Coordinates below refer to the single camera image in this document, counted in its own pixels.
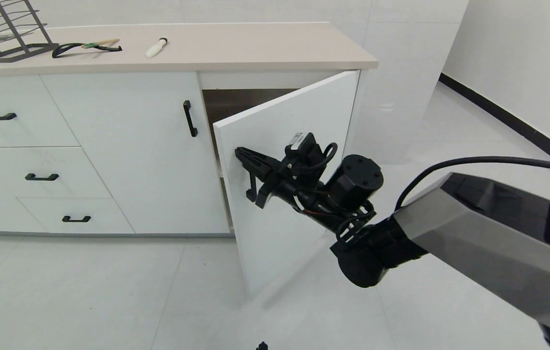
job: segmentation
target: countertop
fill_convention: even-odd
[[[0,64],[0,76],[111,71],[249,71],[374,69],[378,61],[329,23],[143,24],[48,29],[53,42],[119,38],[122,52],[71,49]],[[157,56],[147,49],[168,38]],[[44,42],[37,31],[25,42]],[[3,42],[1,49],[17,46]]]

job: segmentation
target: black metal rack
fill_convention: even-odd
[[[16,4],[20,5],[16,6],[15,10],[8,11],[14,8],[13,6]],[[0,49],[0,63],[17,62],[40,53],[47,53],[48,51],[52,51],[55,47],[59,46],[59,44],[55,44],[51,41],[46,29],[44,29],[44,26],[48,25],[48,23],[40,22],[40,19],[37,17],[38,11],[39,10],[33,9],[29,0],[0,0],[0,42],[15,38],[20,44],[19,47],[15,47],[13,49],[8,49],[5,51]],[[28,18],[29,16],[31,16],[33,23],[20,22],[20,20],[23,18]],[[19,28],[26,30],[20,33],[18,31]],[[23,37],[33,31],[37,31],[38,29],[42,32],[46,42],[26,44]],[[10,35],[8,37],[4,37],[4,34],[1,36],[1,33],[6,33],[8,31],[11,31],[13,36]]]

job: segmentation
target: black cable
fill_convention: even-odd
[[[506,164],[519,164],[519,165],[528,165],[535,166],[538,168],[550,169],[550,161],[542,161],[540,159],[531,159],[531,158],[521,158],[521,157],[466,157],[466,158],[456,158],[449,161],[444,161],[437,163],[433,166],[430,166],[426,170],[422,171],[411,183],[402,191],[398,201],[395,203],[395,210],[402,208],[402,203],[407,195],[419,184],[422,179],[427,177],[430,173],[435,170],[442,168],[447,168],[448,166],[461,165],[461,164],[472,164],[472,163],[486,163],[486,162],[496,162],[496,163],[506,163]]]
[[[312,166],[306,166],[306,167],[300,167],[299,171],[302,173],[312,173],[313,171],[319,170],[326,166],[328,162],[331,162],[331,159],[335,157],[335,153],[338,152],[338,144],[335,142],[331,142],[326,146],[325,151],[323,152],[323,155],[325,159],[322,162],[319,162],[318,164],[312,165]]]
[[[70,49],[74,49],[75,47],[79,47],[81,45],[84,45],[84,44],[82,42],[73,42],[73,43],[70,43],[70,44],[60,45],[52,51],[52,57],[53,58],[59,58],[60,55],[64,54],[66,51],[68,51]],[[109,51],[109,52],[112,52],[112,53],[117,52],[117,51],[122,51],[121,46],[117,46],[117,47],[94,46],[92,48],[93,49],[98,49],[98,50],[101,50],[101,51]]]

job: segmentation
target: electrical wire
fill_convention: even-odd
[[[318,164],[315,164],[312,166],[299,167],[299,171],[306,174],[306,173],[312,173],[313,171],[322,169],[329,162],[331,162],[331,159],[335,157],[335,153],[337,152],[338,152],[338,144],[335,142],[331,142],[330,144],[328,144],[328,146],[326,146],[325,151],[322,153],[322,155],[324,155],[325,157],[325,159],[322,162],[319,162]]]
[[[349,226],[351,224],[351,222],[353,221],[357,221],[359,219],[365,219],[366,217],[372,217],[374,216],[376,213],[374,211],[371,211],[371,212],[367,212],[367,213],[363,213],[362,215],[355,215],[355,216],[351,216],[349,217],[348,219],[344,220],[340,226],[338,226],[338,230],[337,230],[337,236],[340,236],[340,233],[344,230],[344,228],[346,228],[347,226]]]
[[[435,170],[447,168],[448,166],[455,166],[461,164],[473,164],[473,163],[504,163],[504,164],[519,164],[527,166],[535,166],[538,168],[550,169],[550,161],[542,161],[540,159],[531,159],[531,158],[521,158],[521,157],[466,157],[466,158],[456,158],[449,161],[439,162],[433,166],[428,167],[426,170],[422,171],[411,183],[402,191],[400,197],[395,204],[395,210],[402,208],[402,203],[406,199],[407,195],[419,184],[422,179],[430,175]]]

